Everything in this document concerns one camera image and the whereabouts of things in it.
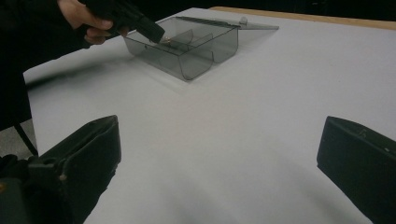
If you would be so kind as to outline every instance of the person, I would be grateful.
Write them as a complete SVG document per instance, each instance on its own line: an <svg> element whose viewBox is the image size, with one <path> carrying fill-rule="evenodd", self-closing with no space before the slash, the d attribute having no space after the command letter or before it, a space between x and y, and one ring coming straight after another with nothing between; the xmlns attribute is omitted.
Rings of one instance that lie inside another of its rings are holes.
<svg viewBox="0 0 396 224"><path fill-rule="evenodd" d="M0 0L0 138L32 118L23 73L87 44L103 44L113 22L78 0ZM127 35L128 27L119 33Z"/></svg>

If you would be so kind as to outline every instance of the black cable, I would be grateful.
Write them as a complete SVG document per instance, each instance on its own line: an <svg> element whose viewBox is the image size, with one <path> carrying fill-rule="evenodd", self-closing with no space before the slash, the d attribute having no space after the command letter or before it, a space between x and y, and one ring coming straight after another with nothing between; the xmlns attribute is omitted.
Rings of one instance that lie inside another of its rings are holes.
<svg viewBox="0 0 396 224"><path fill-rule="evenodd" d="M8 115L11 118L12 124L14 125L15 130L17 130L18 135L21 137L22 141L24 144L27 146L29 151L34 155L38 155L38 151L33 145L33 143L30 141L29 137L27 136L26 132L23 130L22 126L18 122L18 120L15 118L15 116L8 111Z"/></svg>

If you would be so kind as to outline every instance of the black sleeve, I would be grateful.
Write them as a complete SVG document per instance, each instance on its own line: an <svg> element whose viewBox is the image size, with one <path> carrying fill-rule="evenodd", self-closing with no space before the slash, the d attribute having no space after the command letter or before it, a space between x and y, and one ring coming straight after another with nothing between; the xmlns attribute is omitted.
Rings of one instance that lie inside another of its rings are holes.
<svg viewBox="0 0 396 224"><path fill-rule="evenodd" d="M81 49L82 35L65 20L57 0L0 2L1 70L24 72Z"/></svg>

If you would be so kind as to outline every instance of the wooden table edge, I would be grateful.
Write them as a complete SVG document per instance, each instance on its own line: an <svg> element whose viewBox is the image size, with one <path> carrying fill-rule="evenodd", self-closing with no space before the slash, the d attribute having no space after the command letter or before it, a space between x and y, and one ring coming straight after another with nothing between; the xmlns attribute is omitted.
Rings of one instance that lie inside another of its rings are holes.
<svg viewBox="0 0 396 224"><path fill-rule="evenodd" d="M329 22L329 23L344 24L344 25L396 30L396 21L371 21L371 20L352 19L352 18L338 18L338 17L305 15L305 14L287 13L287 12L264 11L264 10L237 8L237 7L211 7L210 9L217 11L242 13L248 15L265 16L265 17L276 17L276 18L301 20L301 21L320 21L320 22Z"/></svg>

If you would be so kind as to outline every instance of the clear plastic box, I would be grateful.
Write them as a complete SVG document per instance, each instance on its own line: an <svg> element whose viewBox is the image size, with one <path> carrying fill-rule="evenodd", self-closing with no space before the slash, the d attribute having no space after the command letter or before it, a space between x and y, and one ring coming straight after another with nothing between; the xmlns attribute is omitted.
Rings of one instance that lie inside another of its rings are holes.
<svg viewBox="0 0 396 224"><path fill-rule="evenodd" d="M158 23L165 34L159 44L138 32L124 37L128 50L137 58L182 80L193 80L235 55L238 28L172 17Z"/></svg>

